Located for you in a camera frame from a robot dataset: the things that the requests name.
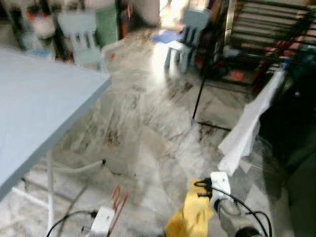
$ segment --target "white metal leg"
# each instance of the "white metal leg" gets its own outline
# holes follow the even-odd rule
[[[46,154],[47,158],[47,197],[48,197],[48,203],[45,201],[40,200],[39,198],[33,196],[32,194],[28,194],[27,192],[17,189],[15,187],[12,188],[12,190],[18,194],[21,195],[28,200],[32,201],[33,203],[42,206],[44,208],[48,209],[48,221],[47,221],[47,229],[50,230],[52,225],[54,224],[54,176],[53,176],[53,165],[56,165],[56,171],[60,171],[63,173],[68,173],[68,174],[77,174],[81,173],[84,171],[87,171],[89,169],[93,169],[96,167],[103,167],[105,165],[105,159],[104,160],[99,160],[95,163],[83,166],[81,168],[68,168],[65,167],[62,164],[58,164],[56,162],[53,162],[53,157],[52,157],[52,150],[49,150]]]
[[[47,229],[49,230],[54,224],[54,176],[52,165],[52,151],[49,150],[47,157],[47,189],[48,189],[48,222]]]
[[[44,202],[44,201],[42,201],[42,200],[40,200],[39,198],[37,198],[37,197],[35,197],[35,196],[31,195],[31,194],[28,194],[28,193],[26,193],[26,192],[23,191],[23,190],[17,189],[16,187],[13,187],[13,188],[12,188],[12,191],[14,191],[16,194],[18,194],[18,195],[20,195],[20,196],[22,196],[22,197],[27,198],[27,199],[30,200],[30,201],[36,203],[37,205],[42,206],[42,207],[48,209],[47,203]]]

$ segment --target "blue mat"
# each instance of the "blue mat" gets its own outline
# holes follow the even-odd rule
[[[182,37],[182,33],[179,34],[174,31],[165,31],[157,36],[151,36],[151,39],[158,43],[169,43],[174,40],[178,40]]]

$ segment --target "wall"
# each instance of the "wall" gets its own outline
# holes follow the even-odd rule
[[[85,7],[99,9],[115,5],[115,0],[84,0],[84,5]]]
[[[159,17],[159,0],[133,0],[134,9],[149,25],[158,25]]]

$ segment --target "white cloth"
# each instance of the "white cloth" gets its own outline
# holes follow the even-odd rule
[[[34,31],[41,39],[46,39],[55,34],[55,24],[52,16],[35,17],[31,21]]]
[[[248,156],[259,131],[259,117],[270,106],[271,100],[284,78],[284,71],[277,71],[257,98],[246,105],[237,125],[218,146],[225,155],[218,165],[219,170],[232,176],[240,159]]]

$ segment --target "light blue table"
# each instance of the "light blue table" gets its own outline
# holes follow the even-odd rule
[[[0,48],[0,200],[47,153],[51,227],[50,149],[110,85],[109,74]]]

